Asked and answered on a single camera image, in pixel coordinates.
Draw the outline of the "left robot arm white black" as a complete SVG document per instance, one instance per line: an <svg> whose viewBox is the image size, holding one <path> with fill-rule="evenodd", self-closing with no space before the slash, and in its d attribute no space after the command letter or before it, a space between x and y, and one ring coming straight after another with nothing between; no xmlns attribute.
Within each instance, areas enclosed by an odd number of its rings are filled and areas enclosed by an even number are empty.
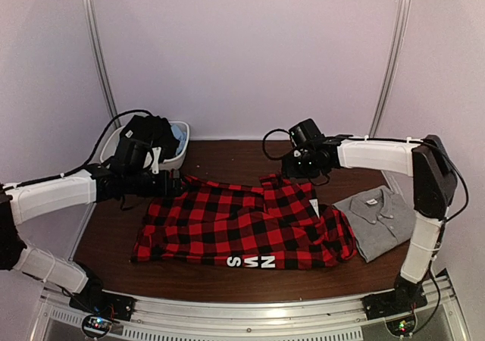
<svg viewBox="0 0 485 341"><path fill-rule="evenodd" d="M19 271L78 295L93 314L109 306L100 280L79 264L28 244L19 225L36 217L77 205L89 205L132 195L140 198L178 196L183 191L178 170L116 174L100 164L90 164L71 175L13 183L1 188L1 269Z"/></svg>

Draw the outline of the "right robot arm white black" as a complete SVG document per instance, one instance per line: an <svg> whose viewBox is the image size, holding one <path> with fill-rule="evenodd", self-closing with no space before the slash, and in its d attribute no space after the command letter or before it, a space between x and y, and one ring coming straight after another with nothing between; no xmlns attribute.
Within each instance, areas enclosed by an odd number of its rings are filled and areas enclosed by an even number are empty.
<svg viewBox="0 0 485 341"><path fill-rule="evenodd" d="M458 171L438 136L382 139L339 134L316 136L294 145L281 158L285 177L314 179L333 169L365 168L413 179L415 226L408 252L389 294L389 306L405 311L420 294L437 256L458 184Z"/></svg>

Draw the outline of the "red black plaid shirt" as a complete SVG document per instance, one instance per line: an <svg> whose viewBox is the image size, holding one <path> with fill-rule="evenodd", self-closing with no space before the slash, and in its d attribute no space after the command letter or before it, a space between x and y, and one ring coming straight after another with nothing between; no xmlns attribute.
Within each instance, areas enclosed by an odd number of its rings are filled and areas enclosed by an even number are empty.
<svg viewBox="0 0 485 341"><path fill-rule="evenodd" d="M194 176L185 176L182 185L180 196L149 205L132 262L310 270L337 266L357 253L346 216L331 205L315 205L311 183L270 174L259 186Z"/></svg>

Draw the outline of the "white plastic laundry basket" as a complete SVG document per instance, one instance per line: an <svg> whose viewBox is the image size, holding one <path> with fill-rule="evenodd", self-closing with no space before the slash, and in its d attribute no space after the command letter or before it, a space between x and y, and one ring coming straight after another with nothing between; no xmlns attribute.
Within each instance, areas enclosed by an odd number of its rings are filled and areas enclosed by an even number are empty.
<svg viewBox="0 0 485 341"><path fill-rule="evenodd" d="M178 121L178 120L171 120L171 124L176 124L178 125L182 130L186 131L187 138L186 138L186 143L185 146L183 147L183 151L181 152L180 155L174 156L169 159L165 159L163 162L159 164L159 169L160 170L171 170L171 169L180 169L182 167L182 164L185 160L186 157L186 152L187 148L189 145L189 139L190 139L190 126L184 121ZM99 160L100 162L104 162L107 159L109 159L115 152L115 149L117 147L117 144L119 142L120 138L120 133L124 126L121 126L120 128L116 129L107 139L105 142L101 153L99 154Z"/></svg>

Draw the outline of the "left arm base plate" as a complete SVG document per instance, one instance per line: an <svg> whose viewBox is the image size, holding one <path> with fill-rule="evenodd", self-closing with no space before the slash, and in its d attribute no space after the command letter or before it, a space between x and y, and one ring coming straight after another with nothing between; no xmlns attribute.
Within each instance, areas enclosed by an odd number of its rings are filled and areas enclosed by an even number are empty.
<svg viewBox="0 0 485 341"><path fill-rule="evenodd" d="M94 296L62 291L70 298L69 306L89 314L102 316L108 320L130 321L136 300L130 296L122 296L101 291Z"/></svg>

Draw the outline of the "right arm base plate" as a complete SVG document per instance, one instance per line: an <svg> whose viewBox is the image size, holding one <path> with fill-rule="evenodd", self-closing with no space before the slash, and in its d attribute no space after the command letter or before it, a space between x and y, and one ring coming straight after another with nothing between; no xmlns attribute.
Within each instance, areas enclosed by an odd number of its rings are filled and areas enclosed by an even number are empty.
<svg viewBox="0 0 485 341"><path fill-rule="evenodd" d="M418 295L413 299L409 299L395 290L384 293L372 293L365 296L361 301L369 321L410 313L416 308L427 305L425 296Z"/></svg>

